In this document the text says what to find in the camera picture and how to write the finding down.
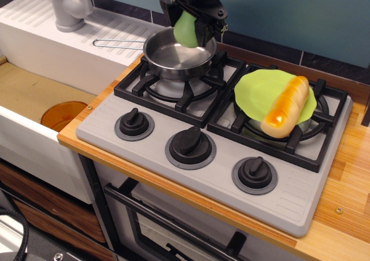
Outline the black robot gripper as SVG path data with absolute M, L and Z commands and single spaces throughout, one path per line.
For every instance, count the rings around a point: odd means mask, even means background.
M 196 17 L 195 34 L 199 47 L 205 47 L 216 32 L 228 30 L 225 22 L 228 12 L 220 0 L 159 0 L 161 9 L 171 27 L 180 19 L 183 11 Z

